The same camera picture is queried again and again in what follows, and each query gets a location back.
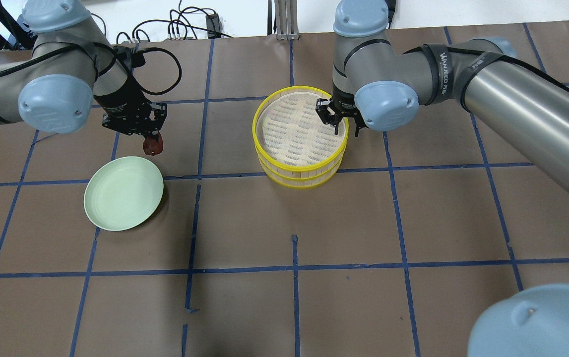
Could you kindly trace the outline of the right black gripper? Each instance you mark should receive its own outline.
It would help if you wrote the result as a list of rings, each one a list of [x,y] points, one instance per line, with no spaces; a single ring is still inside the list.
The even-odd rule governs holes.
[[[361,127],[364,127],[364,119],[350,93],[336,91],[330,99],[317,99],[315,111],[323,124],[332,125],[334,135],[339,135],[339,125],[344,118],[355,121],[355,137],[359,137]]]

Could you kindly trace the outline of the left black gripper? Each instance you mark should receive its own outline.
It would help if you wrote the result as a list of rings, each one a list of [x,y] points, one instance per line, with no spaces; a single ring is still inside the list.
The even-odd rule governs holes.
[[[167,104],[152,102],[131,75],[116,91],[97,96],[105,111],[103,127],[124,135],[141,135],[143,147],[152,147],[153,139],[162,144],[160,130],[167,118]]]

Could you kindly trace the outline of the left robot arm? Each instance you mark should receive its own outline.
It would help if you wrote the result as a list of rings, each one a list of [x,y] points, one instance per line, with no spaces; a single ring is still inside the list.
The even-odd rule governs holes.
[[[144,153],[160,154],[167,106],[132,74],[144,51],[110,45],[79,0],[28,0],[22,14],[37,39],[31,59],[0,65],[0,125],[73,133],[97,103],[103,127],[143,136]]]

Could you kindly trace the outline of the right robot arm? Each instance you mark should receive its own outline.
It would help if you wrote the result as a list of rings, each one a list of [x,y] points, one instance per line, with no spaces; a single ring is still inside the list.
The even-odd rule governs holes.
[[[388,0],[342,0],[333,25],[333,90],[325,124],[344,118],[391,131],[420,106],[455,99],[569,193],[569,88],[516,58],[504,38],[394,52]],[[525,289],[473,325],[469,357],[569,357],[569,283]]]

